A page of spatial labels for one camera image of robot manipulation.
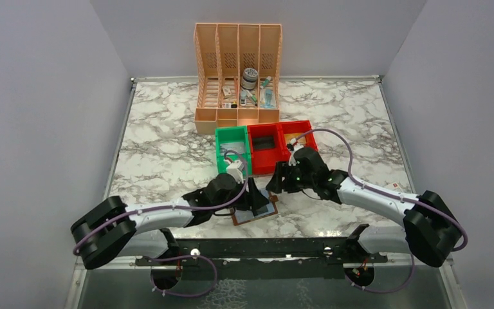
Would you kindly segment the brown leather card holder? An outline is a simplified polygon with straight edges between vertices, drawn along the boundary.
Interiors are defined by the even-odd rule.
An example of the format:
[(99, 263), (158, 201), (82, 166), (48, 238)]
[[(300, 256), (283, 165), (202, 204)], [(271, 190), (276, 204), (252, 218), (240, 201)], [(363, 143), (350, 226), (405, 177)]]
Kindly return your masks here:
[(268, 192), (265, 189), (260, 189), (258, 195), (256, 195), (257, 201), (261, 201), (259, 196), (263, 196), (267, 203), (265, 205), (261, 205), (260, 207), (250, 207), (248, 210), (236, 208), (234, 214), (232, 215), (232, 222), (234, 226), (244, 225), (278, 214), (277, 202), (279, 199), (277, 195)]

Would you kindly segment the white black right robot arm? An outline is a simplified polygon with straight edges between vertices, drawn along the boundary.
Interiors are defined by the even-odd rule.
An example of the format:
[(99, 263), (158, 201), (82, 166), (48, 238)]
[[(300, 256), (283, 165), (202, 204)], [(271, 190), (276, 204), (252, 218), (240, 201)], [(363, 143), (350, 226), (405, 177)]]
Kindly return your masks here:
[(371, 253), (411, 253), (431, 267), (440, 267), (461, 237), (455, 216), (440, 195), (401, 194), (356, 181), (346, 171), (329, 169), (319, 152), (303, 147), (281, 161), (266, 190), (296, 193), (311, 189), (322, 200), (360, 207), (396, 223), (384, 229), (366, 228), (345, 245), (347, 257), (363, 261)]

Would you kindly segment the green plastic bin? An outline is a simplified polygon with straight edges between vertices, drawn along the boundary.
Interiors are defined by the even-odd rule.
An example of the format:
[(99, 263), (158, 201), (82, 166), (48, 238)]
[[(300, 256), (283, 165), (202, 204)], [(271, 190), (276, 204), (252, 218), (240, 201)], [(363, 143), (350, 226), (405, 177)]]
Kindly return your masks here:
[(217, 172), (224, 173), (228, 166), (224, 161), (224, 153), (232, 150), (239, 153), (247, 162), (247, 170), (252, 172), (251, 147), (246, 126), (220, 127), (215, 131)]

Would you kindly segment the gold VIP card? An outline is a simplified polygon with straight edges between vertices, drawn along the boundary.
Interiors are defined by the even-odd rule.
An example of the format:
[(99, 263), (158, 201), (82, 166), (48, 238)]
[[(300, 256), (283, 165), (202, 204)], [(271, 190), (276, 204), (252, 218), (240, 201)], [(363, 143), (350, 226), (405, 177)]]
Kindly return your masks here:
[(298, 137), (299, 135), (300, 135), (300, 133), (299, 134), (296, 134), (296, 133), (284, 134), (284, 141), (286, 144), (290, 144), (292, 142), (292, 140), (295, 139), (298, 144), (305, 144), (306, 139), (304, 137), (299, 138)]

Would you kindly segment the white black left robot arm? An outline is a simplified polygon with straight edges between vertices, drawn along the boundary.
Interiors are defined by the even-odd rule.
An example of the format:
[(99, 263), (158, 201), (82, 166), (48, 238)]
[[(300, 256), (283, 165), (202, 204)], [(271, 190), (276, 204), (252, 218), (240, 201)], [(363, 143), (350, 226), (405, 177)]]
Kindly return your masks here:
[(221, 209), (257, 211), (269, 203), (253, 178), (238, 182), (226, 173), (173, 201), (127, 205), (111, 196), (72, 224), (73, 254), (88, 270), (119, 256), (147, 256), (166, 265), (176, 258), (177, 249), (168, 228), (200, 225)]

